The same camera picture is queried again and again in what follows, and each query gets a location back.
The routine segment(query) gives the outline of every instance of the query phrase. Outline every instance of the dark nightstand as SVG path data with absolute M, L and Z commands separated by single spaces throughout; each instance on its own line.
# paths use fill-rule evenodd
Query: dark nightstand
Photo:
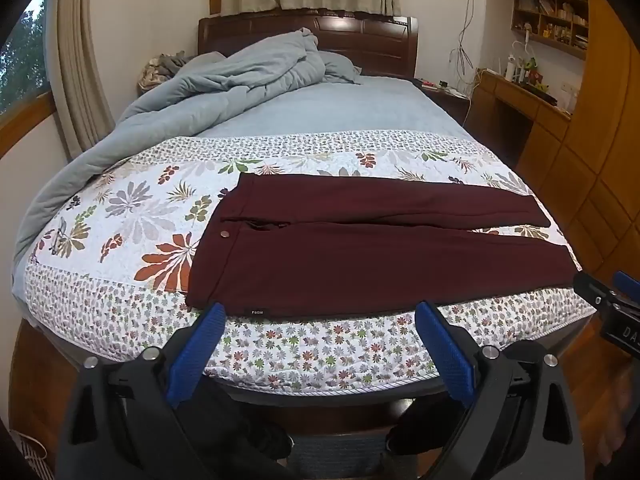
M 441 88 L 420 86 L 420 90 L 440 108 L 446 111 L 447 114 L 453 117 L 460 126 L 464 126 L 465 118 L 471 104 L 469 99 L 457 97 Z

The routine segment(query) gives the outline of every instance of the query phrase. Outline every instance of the metal bolt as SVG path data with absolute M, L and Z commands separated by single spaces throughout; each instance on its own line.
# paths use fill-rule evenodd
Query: metal bolt
M 500 351 L 495 346 L 485 346 L 482 348 L 482 355 L 487 359 L 497 359 Z
M 558 359 L 556 359 L 555 355 L 547 354 L 544 358 L 545 365 L 551 366 L 552 368 L 558 366 Z
M 88 357 L 84 360 L 84 367 L 90 370 L 91 368 L 95 368 L 98 365 L 98 358 L 96 356 Z
M 145 361 L 155 361 L 160 355 L 160 349 L 155 346 L 150 346 L 142 352 L 142 358 Z

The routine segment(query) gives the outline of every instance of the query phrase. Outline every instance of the wooden window sill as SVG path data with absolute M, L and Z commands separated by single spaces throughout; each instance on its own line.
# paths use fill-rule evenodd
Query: wooden window sill
M 53 94 L 47 91 L 35 99 L 27 98 L 0 115 L 0 158 L 55 111 Z

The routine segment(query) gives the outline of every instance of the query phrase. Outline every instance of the clothing tag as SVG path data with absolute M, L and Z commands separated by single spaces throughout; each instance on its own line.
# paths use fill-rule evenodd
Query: clothing tag
M 249 317 L 268 316 L 269 309 L 268 308 L 246 308 L 244 310 L 244 315 Z

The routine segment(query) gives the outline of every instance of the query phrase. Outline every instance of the window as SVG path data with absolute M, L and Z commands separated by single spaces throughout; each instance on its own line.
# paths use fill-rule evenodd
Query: window
M 0 114 L 47 87 L 44 0 L 32 0 L 0 49 Z

